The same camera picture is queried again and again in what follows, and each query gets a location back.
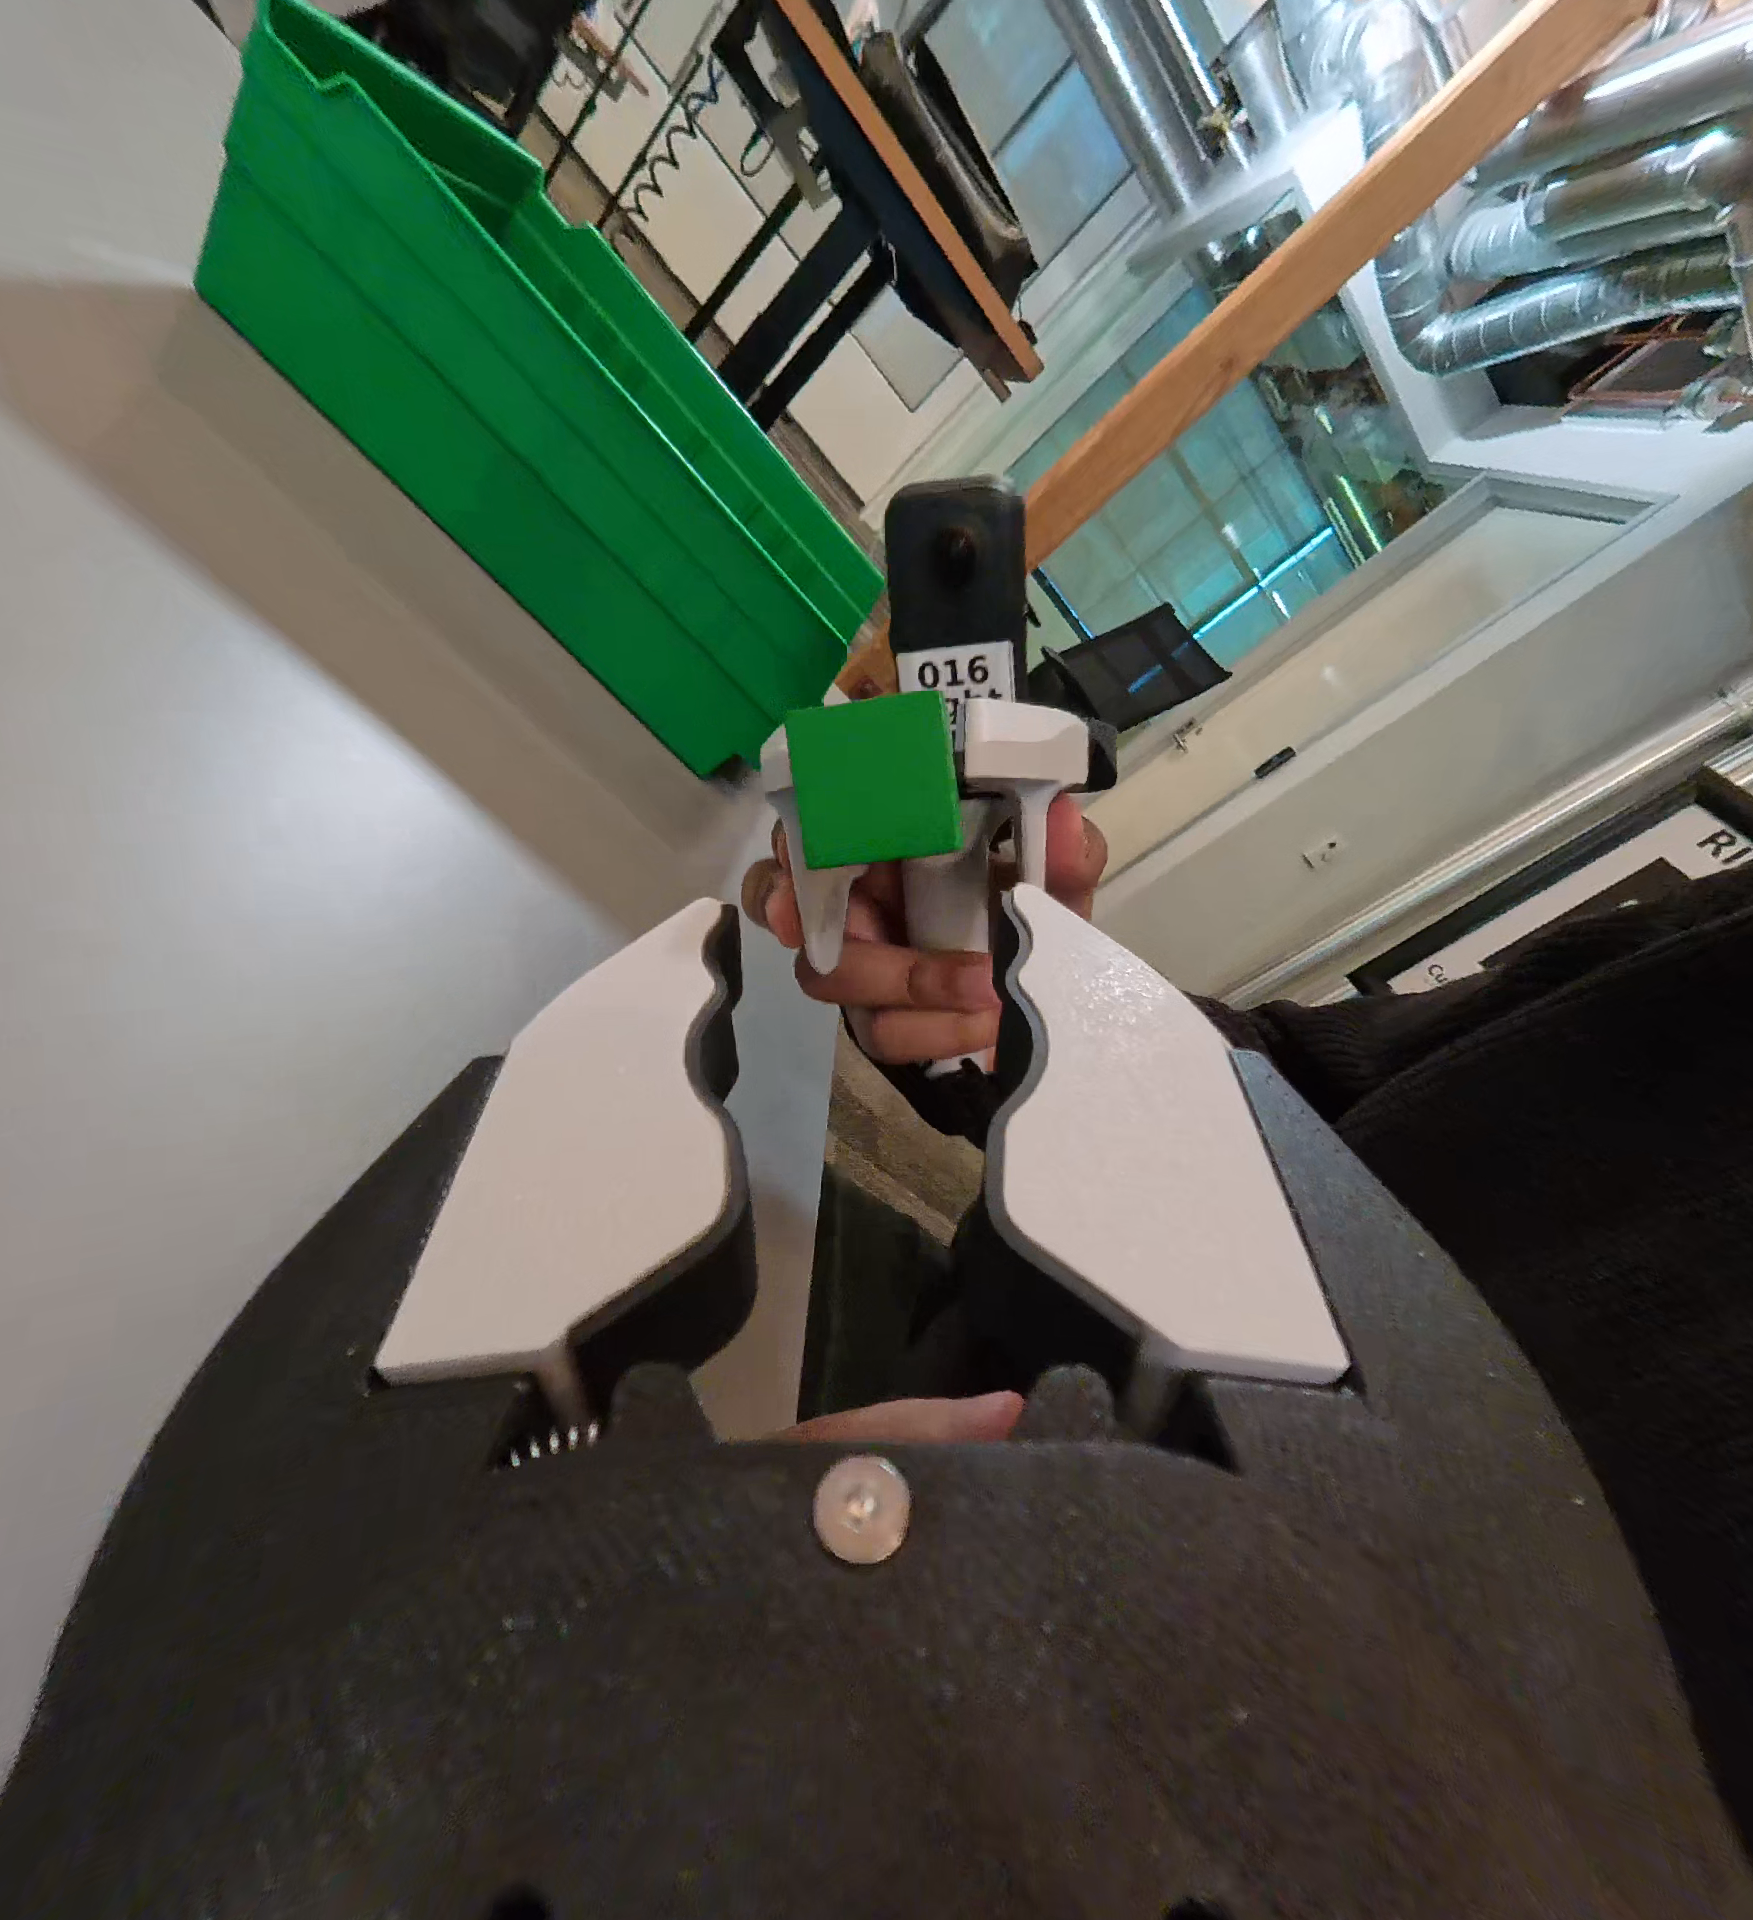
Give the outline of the black standing desk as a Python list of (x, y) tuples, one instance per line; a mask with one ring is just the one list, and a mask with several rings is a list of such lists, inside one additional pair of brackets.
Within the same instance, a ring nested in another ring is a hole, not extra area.
[(696, 308), (689, 340), (718, 321), (799, 204), (834, 200), (834, 217), (718, 362), (756, 426), (787, 414), (881, 291), (958, 348), (994, 397), (1031, 384), (1041, 359), (1014, 313), (1032, 274), (1024, 229), (898, 37), (874, 30), (854, 52), (832, 3), (746, 2), (723, 15), (714, 62), (790, 182)]

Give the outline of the person's left hand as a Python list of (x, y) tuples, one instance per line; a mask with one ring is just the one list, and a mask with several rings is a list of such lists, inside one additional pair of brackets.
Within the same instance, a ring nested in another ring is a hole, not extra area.
[(1022, 1412), (1024, 1397), (1011, 1390), (967, 1398), (905, 1398), (825, 1414), (770, 1439), (859, 1452), (931, 1444), (1000, 1444), (1009, 1439)]

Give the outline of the person's right forearm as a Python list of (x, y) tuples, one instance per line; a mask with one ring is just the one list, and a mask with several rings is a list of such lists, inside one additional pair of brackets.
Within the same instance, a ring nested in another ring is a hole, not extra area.
[(1520, 941), (1510, 959), (1421, 995), (1248, 1008), (1191, 995), (1191, 1005), (1224, 1043), (1268, 1059), (1313, 1112), (1337, 1121), (1440, 1050), (1616, 964), (1665, 947), (1695, 947), (1744, 910), (1753, 910), (1753, 863), (1720, 877), (1685, 877), (1653, 899), (1571, 914)]

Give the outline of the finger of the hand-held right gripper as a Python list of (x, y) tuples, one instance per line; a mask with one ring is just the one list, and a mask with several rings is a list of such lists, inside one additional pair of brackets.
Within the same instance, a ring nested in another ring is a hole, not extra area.
[(768, 803), (790, 855), (802, 953), (815, 973), (839, 966), (856, 880), (854, 862), (834, 860), (841, 808), (827, 732), (824, 714), (788, 714), (760, 754)]
[(960, 751), (963, 900), (987, 900), (989, 845), (1004, 808), (1016, 877), (1044, 885), (1054, 801), (1086, 786), (1088, 727), (1078, 714), (1041, 705), (967, 705)]

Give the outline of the cluster of silver ducts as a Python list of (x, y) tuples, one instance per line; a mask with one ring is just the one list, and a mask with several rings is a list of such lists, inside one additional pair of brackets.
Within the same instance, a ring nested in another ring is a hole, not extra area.
[[(1384, 24), (1332, 72), (1364, 140), (1434, 88)], [(1364, 268), (1431, 379), (1727, 298), (1753, 357), (1753, 3), (1567, 81)]]

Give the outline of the black framed sign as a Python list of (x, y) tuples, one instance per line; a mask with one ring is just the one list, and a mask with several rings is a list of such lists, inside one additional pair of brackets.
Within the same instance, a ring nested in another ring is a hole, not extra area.
[(1500, 968), (1549, 929), (1753, 868), (1753, 788), (1715, 771), (1588, 828), (1345, 973), (1344, 996), (1404, 996)]

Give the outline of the white metal cabinet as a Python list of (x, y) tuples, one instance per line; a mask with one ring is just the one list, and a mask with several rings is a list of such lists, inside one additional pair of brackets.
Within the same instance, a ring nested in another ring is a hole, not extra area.
[(1690, 683), (1527, 692), (1488, 666), (1298, 757), (1103, 885), (1096, 927), (1174, 986), (1251, 1005), (1347, 968), (1753, 734), (1753, 661)]

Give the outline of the wooden beam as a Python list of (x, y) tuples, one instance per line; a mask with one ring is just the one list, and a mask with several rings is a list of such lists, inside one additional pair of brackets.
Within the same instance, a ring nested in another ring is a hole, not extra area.
[(1653, 3), (1490, 3), (1490, 27), (1451, 52), (1456, 3), (1350, 3), (1347, 24), (1312, 22), (1312, 79), (1354, 71), (1357, 39), (1389, 25), (1411, 57), (1434, 59), (1434, 88), (1401, 123), (1364, 140), (1364, 163), (1312, 212), (1271, 259), (1221, 298), (1128, 396), (1068, 444), (1027, 495), (1024, 564), (1044, 564), (1147, 465), (1214, 409), (1377, 258), (1554, 88), (1625, 40)]

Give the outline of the grey desk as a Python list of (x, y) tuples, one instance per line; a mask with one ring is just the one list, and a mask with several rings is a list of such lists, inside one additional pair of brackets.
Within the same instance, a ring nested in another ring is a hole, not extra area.
[(191, 3), (0, 3), (0, 1785), (253, 1286), (768, 850), (198, 298), (235, 93)]

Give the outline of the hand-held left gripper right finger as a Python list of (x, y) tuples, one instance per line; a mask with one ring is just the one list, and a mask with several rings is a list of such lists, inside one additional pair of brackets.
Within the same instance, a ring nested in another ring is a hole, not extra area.
[(1017, 1331), (1160, 1435), (1187, 1383), (1332, 1388), (1350, 1358), (1231, 1045), (1032, 884), (1002, 899), (984, 1222)]

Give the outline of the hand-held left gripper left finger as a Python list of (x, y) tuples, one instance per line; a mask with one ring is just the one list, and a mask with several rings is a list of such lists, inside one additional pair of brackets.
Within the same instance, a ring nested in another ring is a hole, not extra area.
[(703, 899), (507, 1043), (375, 1356), (390, 1387), (529, 1378), (602, 1427), (629, 1370), (684, 1373), (756, 1299), (741, 1129), (738, 912)]

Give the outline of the green plastic bin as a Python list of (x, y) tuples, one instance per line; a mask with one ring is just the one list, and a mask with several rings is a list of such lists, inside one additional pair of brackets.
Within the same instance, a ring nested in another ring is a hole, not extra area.
[(820, 705), (881, 574), (538, 162), (259, 3), (193, 288), (691, 774)]

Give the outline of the black office chair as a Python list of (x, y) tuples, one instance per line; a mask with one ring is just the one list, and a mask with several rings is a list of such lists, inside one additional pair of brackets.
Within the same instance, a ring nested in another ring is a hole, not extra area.
[(1074, 648), (1042, 648), (1027, 673), (1027, 698), (1127, 734), (1228, 682), (1231, 668), (1201, 648), (1170, 603), (1159, 603)]

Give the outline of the small green cube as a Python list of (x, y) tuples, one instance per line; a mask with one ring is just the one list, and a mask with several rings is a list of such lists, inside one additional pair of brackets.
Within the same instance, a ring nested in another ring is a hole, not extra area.
[(797, 833), (810, 872), (962, 847), (955, 747), (935, 692), (797, 709), (783, 722)]

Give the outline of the person's right hand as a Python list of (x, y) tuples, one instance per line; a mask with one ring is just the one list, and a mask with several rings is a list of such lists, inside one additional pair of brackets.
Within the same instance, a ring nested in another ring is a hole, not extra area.
[(756, 860), (741, 882), (741, 912), (792, 951), (799, 990), (834, 1006), (873, 1064), (926, 1065), (992, 1053), (1000, 1000), (989, 956), (910, 947), (896, 863), (869, 868), (854, 880), (832, 973), (814, 969), (804, 953), (792, 850), (782, 823), (772, 830), (768, 858)]

